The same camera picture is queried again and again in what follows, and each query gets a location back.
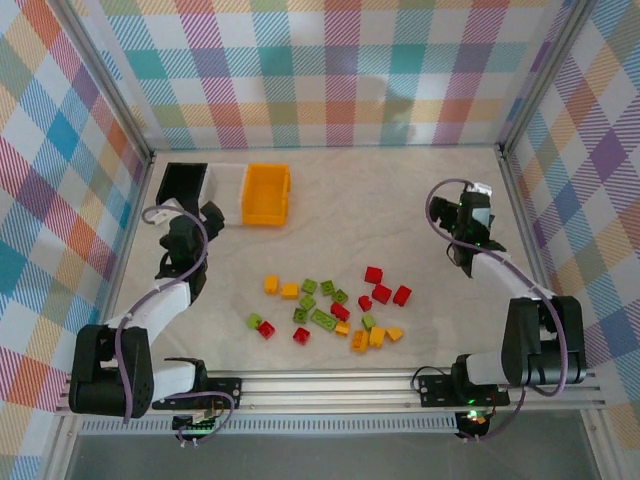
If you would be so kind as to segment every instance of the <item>metal bracket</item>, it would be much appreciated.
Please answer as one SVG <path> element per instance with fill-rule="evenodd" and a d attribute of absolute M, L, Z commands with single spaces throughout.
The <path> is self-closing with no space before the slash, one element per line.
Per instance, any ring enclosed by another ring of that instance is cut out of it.
<path fill-rule="evenodd" d="M 465 389 L 465 399 L 456 392 L 448 375 L 423 375 L 418 377 L 420 405 L 432 407 L 504 407 L 509 405 L 509 393 L 500 392 L 496 385 L 481 385 Z"/>
<path fill-rule="evenodd" d="M 198 391 L 227 393 L 234 399 L 234 408 L 239 408 L 242 397 L 242 379 L 238 377 L 209 377 L 202 382 Z M 211 397 L 176 398 L 174 400 L 162 399 L 151 405 L 154 410 L 209 410 L 211 408 L 229 410 L 230 407 L 229 400 L 213 395 Z"/>

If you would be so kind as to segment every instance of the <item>black cable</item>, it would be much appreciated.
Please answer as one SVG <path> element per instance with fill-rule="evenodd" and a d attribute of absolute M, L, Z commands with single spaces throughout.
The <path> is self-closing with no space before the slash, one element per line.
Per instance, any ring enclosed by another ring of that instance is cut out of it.
<path fill-rule="evenodd" d="M 413 374 L 413 377 L 411 377 L 411 389 L 416 391 L 417 393 L 420 393 L 420 390 L 416 388 L 416 378 L 418 376 L 418 374 L 424 370 L 425 368 L 430 368 L 432 370 L 436 370 L 438 372 L 440 372 L 442 375 L 444 375 L 445 377 L 448 377 L 449 374 L 448 373 L 444 373 L 440 368 L 438 367 L 432 367 L 430 365 L 424 365 L 423 367 L 420 367 L 418 370 L 416 370 L 416 373 Z"/>

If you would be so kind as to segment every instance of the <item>orange plastic bin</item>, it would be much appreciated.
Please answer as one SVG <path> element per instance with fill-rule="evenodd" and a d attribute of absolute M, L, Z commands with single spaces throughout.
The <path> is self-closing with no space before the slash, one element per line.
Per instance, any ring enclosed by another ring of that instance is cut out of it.
<path fill-rule="evenodd" d="M 288 165 L 249 164 L 242 193 L 243 225 L 283 226 L 289 213 L 289 190 Z"/>

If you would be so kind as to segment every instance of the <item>yellow lego brick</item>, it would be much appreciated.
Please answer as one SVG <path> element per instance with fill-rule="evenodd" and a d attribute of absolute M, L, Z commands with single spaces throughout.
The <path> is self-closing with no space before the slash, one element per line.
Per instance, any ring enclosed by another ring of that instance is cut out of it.
<path fill-rule="evenodd" d="M 373 327 L 369 333 L 369 346 L 380 348 L 384 342 L 384 328 Z"/>
<path fill-rule="evenodd" d="M 278 276 L 277 275 L 267 275 L 267 278 L 264 279 L 264 292 L 267 295 L 278 294 Z"/>
<path fill-rule="evenodd" d="M 404 335 L 404 330 L 398 327 L 387 328 L 387 337 L 391 340 L 392 343 L 395 343 L 397 340 L 400 340 Z"/>
<path fill-rule="evenodd" d="M 351 350 L 365 353 L 368 347 L 369 332 L 367 332 L 366 330 L 357 330 L 356 333 L 353 334 L 353 339 L 351 340 Z"/>
<path fill-rule="evenodd" d="M 351 325 L 346 322 L 338 322 L 336 325 L 336 333 L 341 337 L 349 336 L 349 330 L 351 329 Z"/>
<path fill-rule="evenodd" d="M 282 286 L 282 298 L 285 300 L 297 300 L 300 296 L 300 290 L 298 289 L 297 283 L 285 283 Z"/>

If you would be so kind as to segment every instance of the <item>plaid wallpaper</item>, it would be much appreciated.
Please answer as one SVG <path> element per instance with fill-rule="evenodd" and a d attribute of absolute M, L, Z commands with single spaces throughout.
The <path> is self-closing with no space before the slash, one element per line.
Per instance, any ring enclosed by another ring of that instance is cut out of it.
<path fill-rule="evenodd" d="M 71 1 L 148 136 L 172 149 L 493 144 L 559 3 Z"/>
<path fill-rule="evenodd" d="M 143 163 L 46 3 L 0 12 L 0 479 L 31 479 Z"/>
<path fill-rule="evenodd" d="M 640 2 L 601 0 L 511 159 L 557 292 L 640 472 Z"/>
<path fill-rule="evenodd" d="M 552 46 L 557 40 L 558 36 L 562 31 L 562 26 L 567 21 L 571 10 L 573 9 L 576 0 L 563 0 L 562 5 L 560 6 L 560 10 L 556 14 L 556 18 L 551 25 L 551 28 L 547 32 L 547 35 L 542 42 L 542 46 L 540 50 L 538 50 L 538 54 L 536 55 L 536 59 L 531 64 L 531 68 L 527 72 L 527 77 L 525 78 L 524 83 L 520 87 L 518 91 L 518 96 L 516 97 L 513 105 L 511 106 L 511 110 L 509 111 L 509 115 L 507 115 L 507 120 L 502 125 L 502 129 L 500 130 L 500 134 L 498 135 L 497 143 L 503 143 L 506 140 L 511 127 L 513 127 L 513 122 L 516 119 L 517 115 L 520 113 L 520 108 L 522 107 L 522 102 L 527 95 L 531 92 L 531 89 L 536 84 L 538 80 L 538 76 L 540 73 L 540 69 L 542 65 L 544 65 L 545 60 L 547 59 L 547 54 L 551 52 Z"/>

